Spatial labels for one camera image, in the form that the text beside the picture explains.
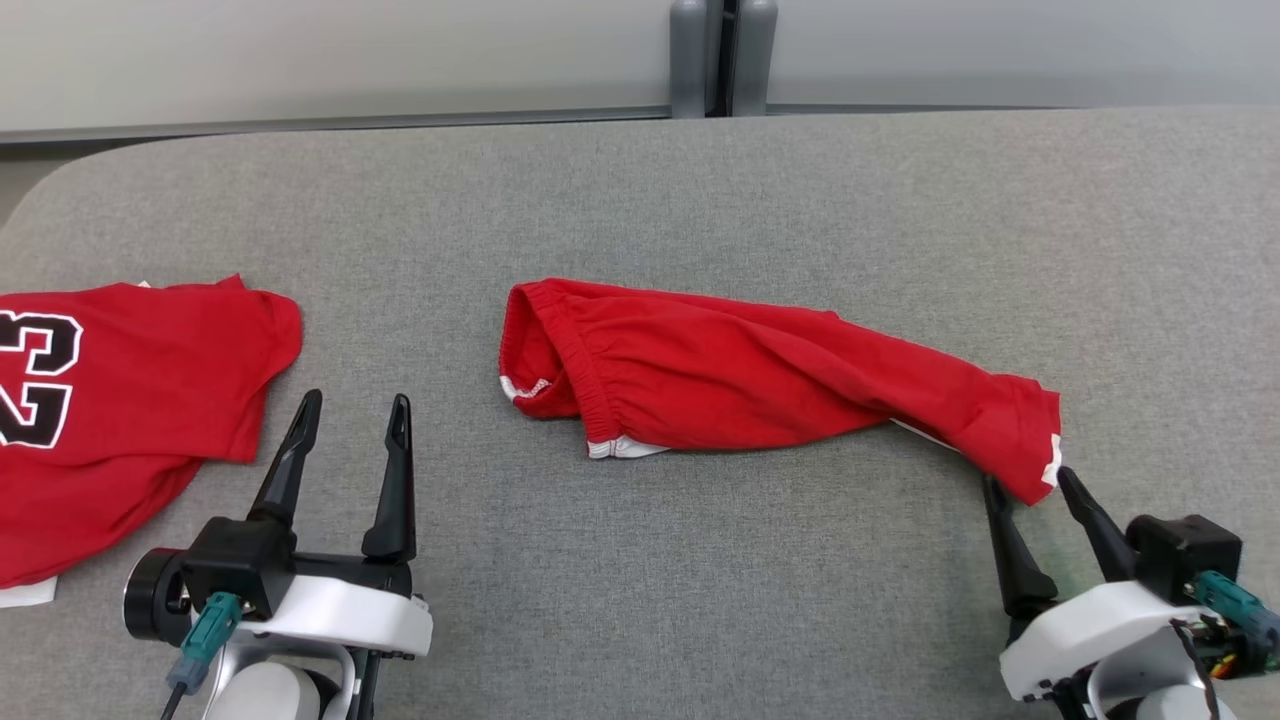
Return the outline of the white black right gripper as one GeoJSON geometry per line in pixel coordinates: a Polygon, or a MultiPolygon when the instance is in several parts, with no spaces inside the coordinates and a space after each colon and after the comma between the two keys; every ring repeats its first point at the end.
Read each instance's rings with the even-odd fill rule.
{"type": "Polygon", "coordinates": [[[1032,556],[1004,487],[993,475],[983,477],[1004,611],[1011,619],[1034,619],[1051,609],[998,656],[1009,694],[1014,700],[1041,697],[1047,693],[1043,682],[1061,682],[1082,670],[1091,674],[1085,693],[1092,703],[1119,702],[1174,685],[1202,689],[1204,683],[1172,625],[1197,621],[1198,607],[1170,605],[1129,582],[1137,556],[1125,534],[1071,468],[1061,466],[1057,480],[1107,584],[1051,609],[1059,594],[1055,580],[1032,556]]]}

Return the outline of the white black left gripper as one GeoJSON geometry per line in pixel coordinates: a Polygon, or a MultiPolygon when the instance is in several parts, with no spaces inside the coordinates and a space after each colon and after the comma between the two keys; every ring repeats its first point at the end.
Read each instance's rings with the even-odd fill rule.
{"type": "MultiPolygon", "coordinates": [[[[248,521],[292,528],[321,413],[323,392],[310,389],[268,469],[248,521]]],[[[434,620],[426,601],[415,593],[407,564],[417,553],[417,532],[412,411],[406,395],[393,400],[384,445],[387,465],[375,520],[364,536],[365,557],[297,553],[294,579],[273,616],[244,623],[247,642],[348,647],[402,659],[428,655],[434,620]]]]}

